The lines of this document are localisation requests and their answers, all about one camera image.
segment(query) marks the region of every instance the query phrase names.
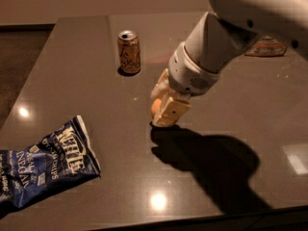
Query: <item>can top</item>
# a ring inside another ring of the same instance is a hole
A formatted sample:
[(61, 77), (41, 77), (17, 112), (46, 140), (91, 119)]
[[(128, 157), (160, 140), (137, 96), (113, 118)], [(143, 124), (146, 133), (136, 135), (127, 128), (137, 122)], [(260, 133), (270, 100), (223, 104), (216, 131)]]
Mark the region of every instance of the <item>can top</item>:
[(123, 40), (132, 40), (137, 37), (137, 33), (131, 30), (125, 30), (118, 34), (118, 37)]

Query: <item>metal can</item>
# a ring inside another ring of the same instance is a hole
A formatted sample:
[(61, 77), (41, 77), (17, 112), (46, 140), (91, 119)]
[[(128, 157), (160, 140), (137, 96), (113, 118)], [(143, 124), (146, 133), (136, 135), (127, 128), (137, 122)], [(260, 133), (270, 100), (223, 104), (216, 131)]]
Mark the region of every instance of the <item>metal can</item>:
[(137, 74), (141, 70), (141, 49), (136, 32), (125, 30), (117, 38), (120, 68), (124, 74)]

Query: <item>floor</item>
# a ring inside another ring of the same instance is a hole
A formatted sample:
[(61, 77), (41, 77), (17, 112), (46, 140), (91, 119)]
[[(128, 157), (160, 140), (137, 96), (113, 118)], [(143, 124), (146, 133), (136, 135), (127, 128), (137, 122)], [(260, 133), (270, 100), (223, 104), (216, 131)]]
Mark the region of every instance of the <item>floor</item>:
[[(13, 30), (12, 32), (0, 30), (0, 129), (36, 63), (50, 32), (51, 30), (42, 29), (38, 31)], [(308, 231), (308, 222), (262, 230)]]

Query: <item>table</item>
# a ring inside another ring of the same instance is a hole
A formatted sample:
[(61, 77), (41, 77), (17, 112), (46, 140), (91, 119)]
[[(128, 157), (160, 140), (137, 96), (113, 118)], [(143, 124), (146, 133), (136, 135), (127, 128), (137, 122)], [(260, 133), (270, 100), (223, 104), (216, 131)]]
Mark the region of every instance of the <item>table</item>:
[[(101, 177), (2, 217), (1, 230), (246, 214), (256, 215), (234, 222), (237, 228), (257, 220), (262, 227), (282, 223), (262, 213), (308, 205), (308, 64), (292, 49), (281, 58), (240, 56), (206, 95), (192, 100), (177, 127), (151, 127), (149, 94), (201, 15), (57, 22), (0, 132), (0, 147), (23, 149), (81, 115)], [(137, 31), (141, 41), (141, 72), (132, 77), (117, 72), (116, 38), (125, 29)], [(22, 117), (20, 108), (30, 116)]]

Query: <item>wall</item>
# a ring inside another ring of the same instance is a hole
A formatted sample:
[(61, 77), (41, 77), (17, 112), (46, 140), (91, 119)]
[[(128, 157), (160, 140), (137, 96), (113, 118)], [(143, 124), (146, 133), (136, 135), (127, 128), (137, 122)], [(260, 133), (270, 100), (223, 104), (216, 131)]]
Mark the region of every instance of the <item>wall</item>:
[(55, 23), (63, 16), (199, 12), (207, 0), (0, 0), (0, 25)]

